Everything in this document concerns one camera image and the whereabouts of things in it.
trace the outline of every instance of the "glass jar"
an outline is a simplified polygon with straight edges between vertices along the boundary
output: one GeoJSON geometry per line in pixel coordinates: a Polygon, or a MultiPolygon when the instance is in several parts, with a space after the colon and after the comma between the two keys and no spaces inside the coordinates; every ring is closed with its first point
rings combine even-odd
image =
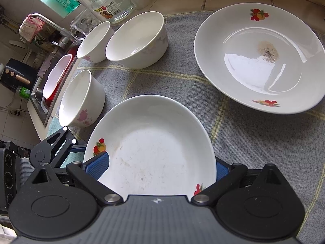
{"type": "Polygon", "coordinates": [[[93,0],[91,8],[115,24],[126,18],[135,6],[130,0],[93,0]]]}

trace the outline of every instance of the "gray cloth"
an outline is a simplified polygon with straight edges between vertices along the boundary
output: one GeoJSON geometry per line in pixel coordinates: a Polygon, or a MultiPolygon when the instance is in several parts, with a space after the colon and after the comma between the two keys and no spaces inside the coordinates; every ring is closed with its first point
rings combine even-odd
{"type": "MultiPolygon", "coordinates": [[[[217,157],[254,169],[266,163],[279,167],[305,206],[306,218],[298,238],[306,244],[318,244],[325,238],[325,102],[322,100],[305,113],[275,115],[253,110],[223,95],[203,76],[194,57],[196,31],[210,14],[167,16],[168,49],[149,68],[130,70],[108,60],[98,64],[81,61],[75,74],[91,70],[103,85],[106,100],[92,126],[70,129],[77,138],[87,141],[98,121],[127,98],[157,94],[175,99],[202,122],[217,157]]],[[[315,32],[325,41],[324,34],[315,32]]],[[[49,134],[59,128],[56,114],[49,134]]],[[[82,160],[78,155],[66,162],[75,158],[82,160]]]]}

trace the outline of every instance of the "metal screw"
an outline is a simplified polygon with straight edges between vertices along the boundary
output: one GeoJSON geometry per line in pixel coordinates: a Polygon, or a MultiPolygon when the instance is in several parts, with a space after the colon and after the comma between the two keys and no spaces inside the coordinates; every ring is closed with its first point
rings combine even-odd
{"type": "Polygon", "coordinates": [[[115,203],[119,201],[121,197],[117,194],[109,194],[109,195],[105,195],[104,199],[109,203],[115,203]]]}
{"type": "Polygon", "coordinates": [[[210,200],[209,196],[207,195],[196,195],[193,197],[194,201],[197,203],[206,203],[207,201],[210,200]]]}

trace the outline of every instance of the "stainless steel sink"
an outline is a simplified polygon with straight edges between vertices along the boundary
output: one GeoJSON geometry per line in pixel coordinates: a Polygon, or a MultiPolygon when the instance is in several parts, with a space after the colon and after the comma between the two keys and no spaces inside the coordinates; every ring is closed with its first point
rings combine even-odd
{"type": "Polygon", "coordinates": [[[71,62],[71,64],[67,67],[67,70],[59,84],[58,90],[53,98],[53,101],[51,102],[50,107],[48,107],[45,102],[44,102],[44,98],[43,98],[43,89],[45,86],[45,83],[48,79],[48,75],[50,74],[51,70],[55,67],[55,65],[58,63],[58,61],[67,54],[67,52],[69,52],[69,50],[71,50],[73,47],[79,47],[81,44],[81,41],[76,41],[73,42],[66,50],[63,50],[61,47],[57,46],[54,50],[53,50],[53,58],[51,61],[51,65],[49,67],[49,69],[46,71],[46,73],[43,75],[43,77],[38,77],[36,80],[36,83],[34,85],[34,88],[31,92],[30,95],[30,100],[40,118],[40,120],[42,121],[43,125],[46,126],[48,123],[48,119],[53,111],[55,102],[59,96],[59,93],[74,65],[74,63],[77,60],[77,57],[74,56],[73,61],[71,62]]]}

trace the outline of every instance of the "dirty plate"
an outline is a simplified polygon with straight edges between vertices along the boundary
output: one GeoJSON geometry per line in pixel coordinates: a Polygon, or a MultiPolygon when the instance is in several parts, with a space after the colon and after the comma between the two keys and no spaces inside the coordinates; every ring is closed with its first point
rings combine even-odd
{"type": "Polygon", "coordinates": [[[325,95],[325,51],[315,33],[287,11],[260,3],[225,7],[194,40],[196,61],[221,92],[248,107],[294,114],[325,95]]]}
{"type": "Polygon", "coordinates": [[[111,109],[92,133],[84,161],[101,151],[109,167],[98,179],[120,194],[187,195],[216,181],[209,136],[196,116],[173,99],[130,98],[111,109]]]}

